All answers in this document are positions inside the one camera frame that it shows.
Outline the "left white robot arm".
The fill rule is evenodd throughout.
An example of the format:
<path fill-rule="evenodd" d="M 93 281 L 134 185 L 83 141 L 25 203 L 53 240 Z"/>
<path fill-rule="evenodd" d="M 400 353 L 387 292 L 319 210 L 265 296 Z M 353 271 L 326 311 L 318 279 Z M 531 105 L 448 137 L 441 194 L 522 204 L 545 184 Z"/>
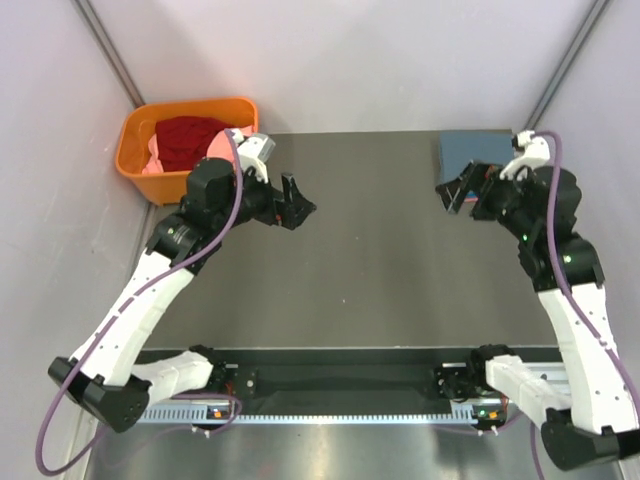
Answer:
<path fill-rule="evenodd" d="M 179 208 L 156 225 L 93 338 L 70 357 L 55 358 L 50 378 L 117 433 L 130 429 L 148 407 L 176 395 L 220 394 L 227 374 L 205 347 L 149 364 L 136 360 L 169 305 L 231 228 L 255 220 L 294 230 L 315 211 L 292 175 L 282 175 L 281 181 L 275 188 L 255 166 L 237 171 L 228 160 L 201 160 L 187 176 Z"/>

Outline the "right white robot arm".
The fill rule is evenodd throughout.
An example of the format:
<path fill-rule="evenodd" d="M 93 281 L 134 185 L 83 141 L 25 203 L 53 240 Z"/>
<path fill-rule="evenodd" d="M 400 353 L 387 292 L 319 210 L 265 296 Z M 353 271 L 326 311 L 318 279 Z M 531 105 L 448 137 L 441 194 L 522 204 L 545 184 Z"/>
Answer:
<path fill-rule="evenodd" d="M 471 217 L 496 221 L 516 238 L 520 265 L 551 321 L 568 390 L 552 386 L 514 349 L 483 345 L 466 361 L 461 395 L 496 392 L 512 401 L 560 470 L 636 457 L 639 397 L 620 370 L 597 251 L 574 229 L 582 199 L 576 177 L 552 166 L 522 166 L 512 178 L 501 172 L 472 162 L 436 192 L 451 214 L 473 193 Z"/>

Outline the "grey-blue t shirt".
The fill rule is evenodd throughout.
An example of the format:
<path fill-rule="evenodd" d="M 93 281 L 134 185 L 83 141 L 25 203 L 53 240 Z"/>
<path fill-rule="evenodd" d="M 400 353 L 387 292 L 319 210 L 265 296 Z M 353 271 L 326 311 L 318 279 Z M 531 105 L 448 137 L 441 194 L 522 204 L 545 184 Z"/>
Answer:
<path fill-rule="evenodd" d="M 439 134 L 437 186 L 455 180 L 472 161 L 508 164 L 515 155 L 512 136 L 505 132 L 444 131 Z"/>

